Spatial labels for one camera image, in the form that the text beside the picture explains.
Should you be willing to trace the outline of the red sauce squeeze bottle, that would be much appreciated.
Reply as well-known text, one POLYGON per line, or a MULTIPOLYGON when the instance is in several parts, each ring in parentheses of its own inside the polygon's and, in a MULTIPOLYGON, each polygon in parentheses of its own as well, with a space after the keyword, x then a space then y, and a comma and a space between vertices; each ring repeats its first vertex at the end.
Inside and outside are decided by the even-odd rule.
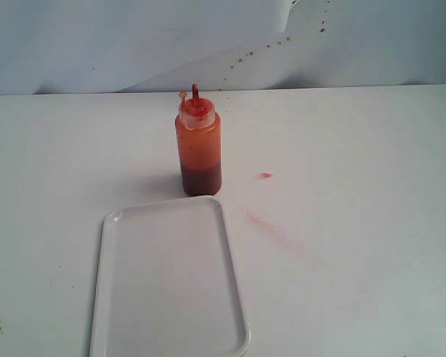
POLYGON ((213 101, 193 84, 186 91, 175 118, 175 132, 184 192, 188 196, 215 195, 222 186, 222 119, 213 101))

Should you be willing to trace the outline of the white rectangular tray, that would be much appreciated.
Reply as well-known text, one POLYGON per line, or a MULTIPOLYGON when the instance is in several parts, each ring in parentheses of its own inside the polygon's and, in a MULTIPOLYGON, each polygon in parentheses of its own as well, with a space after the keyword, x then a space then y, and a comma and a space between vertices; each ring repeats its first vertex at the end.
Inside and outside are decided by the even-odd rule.
POLYGON ((104 219, 91 356, 243 356, 250 342, 216 198, 155 202, 104 219))

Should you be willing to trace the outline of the white paper backdrop sheet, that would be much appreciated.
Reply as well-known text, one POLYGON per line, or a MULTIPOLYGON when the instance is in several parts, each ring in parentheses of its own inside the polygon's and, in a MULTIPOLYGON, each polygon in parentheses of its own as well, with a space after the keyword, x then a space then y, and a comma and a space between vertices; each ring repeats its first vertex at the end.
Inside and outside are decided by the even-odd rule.
POLYGON ((270 39, 292 1, 0 1, 0 94, 116 92, 270 39))

